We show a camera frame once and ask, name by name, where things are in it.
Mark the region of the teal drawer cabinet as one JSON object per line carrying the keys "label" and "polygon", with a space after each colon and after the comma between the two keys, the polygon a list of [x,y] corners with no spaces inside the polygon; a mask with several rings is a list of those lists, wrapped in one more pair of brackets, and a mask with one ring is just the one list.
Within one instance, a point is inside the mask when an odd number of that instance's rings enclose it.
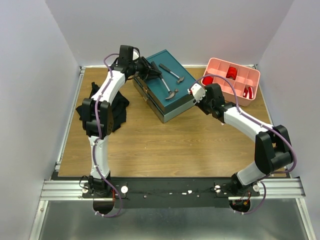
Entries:
{"label": "teal drawer cabinet", "polygon": [[188,89],[195,78],[168,51],[146,58],[161,72],[160,76],[138,76],[133,85],[162,123],[166,123],[194,106]]}

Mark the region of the claw hammer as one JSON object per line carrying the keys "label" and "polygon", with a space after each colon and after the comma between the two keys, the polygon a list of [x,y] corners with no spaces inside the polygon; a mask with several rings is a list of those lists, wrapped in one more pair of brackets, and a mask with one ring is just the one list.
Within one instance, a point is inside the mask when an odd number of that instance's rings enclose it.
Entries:
{"label": "claw hammer", "polygon": [[163,76],[161,76],[160,79],[161,79],[162,83],[164,84],[165,88],[168,91],[168,97],[166,97],[165,100],[170,100],[170,99],[174,98],[175,95],[179,92],[179,90],[178,89],[171,90],[169,88],[168,84],[166,83],[165,79],[163,78]]}

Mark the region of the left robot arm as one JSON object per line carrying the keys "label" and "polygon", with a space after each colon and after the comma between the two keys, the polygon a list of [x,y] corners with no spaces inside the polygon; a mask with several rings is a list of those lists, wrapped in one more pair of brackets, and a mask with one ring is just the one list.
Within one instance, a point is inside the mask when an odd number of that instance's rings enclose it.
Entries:
{"label": "left robot arm", "polygon": [[159,75],[159,71],[140,55],[137,47],[121,45],[115,57],[112,65],[107,66],[107,76],[101,87],[93,96],[82,101],[82,127],[88,137],[91,150],[90,175],[82,192],[83,195],[90,197],[97,195],[104,198],[116,191],[110,181],[107,151],[108,137],[114,125],[112,103],[117,93],[131,77],[139,74]]}

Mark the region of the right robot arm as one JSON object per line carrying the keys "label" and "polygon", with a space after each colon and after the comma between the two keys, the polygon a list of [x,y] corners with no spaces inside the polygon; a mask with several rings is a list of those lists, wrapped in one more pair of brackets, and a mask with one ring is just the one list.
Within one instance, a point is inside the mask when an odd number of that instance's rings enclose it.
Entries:
{"label": "right robot arm", "polygon": [[206,115],[230,125],[254,142],[254,160],[231,176],[227,189],[236,196],[247,192],[256,181],[295,162],[288,130],[273,126],[248,115],[235,103],[226,102],[219,84],[194,84],[188,91],[193,103]]}

